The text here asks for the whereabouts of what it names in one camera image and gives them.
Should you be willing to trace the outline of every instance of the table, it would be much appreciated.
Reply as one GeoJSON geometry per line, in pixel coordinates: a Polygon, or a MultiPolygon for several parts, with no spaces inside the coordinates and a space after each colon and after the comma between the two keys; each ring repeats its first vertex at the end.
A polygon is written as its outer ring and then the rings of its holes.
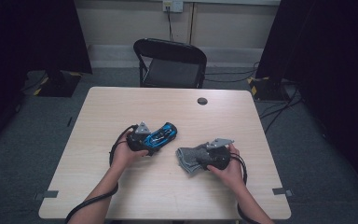
{"type": "Polygon", "coordinates": [[[248,188],[273,219],[291,211],[248,91],[94,87],[89,90],[39,216],[65,218],[101,180],[109,151],[130,125],[144,121],[153,132],[166,121],[176,138],[153,157],[143,157],[119,179],[106,218],[240,219],[232,192],[211,172],[188,175],[178,163],[179,147],[195,147],[216,137],[235,140],[248,171],[248,188]],[[198,99],[208,103],[200,105],[198,99]]]}

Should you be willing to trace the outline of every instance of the person's right hand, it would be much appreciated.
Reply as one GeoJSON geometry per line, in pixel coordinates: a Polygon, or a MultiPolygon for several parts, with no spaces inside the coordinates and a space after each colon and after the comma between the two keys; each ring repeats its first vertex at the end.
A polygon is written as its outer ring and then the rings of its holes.
{"type": "MultiPolygon", "coordinates": [[[[228,145],[227,150],[229,150],[230,153],[235,153],[237,155],[240,155],[240,152],[232,144],[228,145]]],[[[236,187],[244,185],[241,164],[237,160],[231,159],[228,166],[224,170],[219,170],[212,165],[208,165],[207,168],[212,173],[217,175],[226,186],[228,186],[230,189],[234,191],[236,187]]]]}

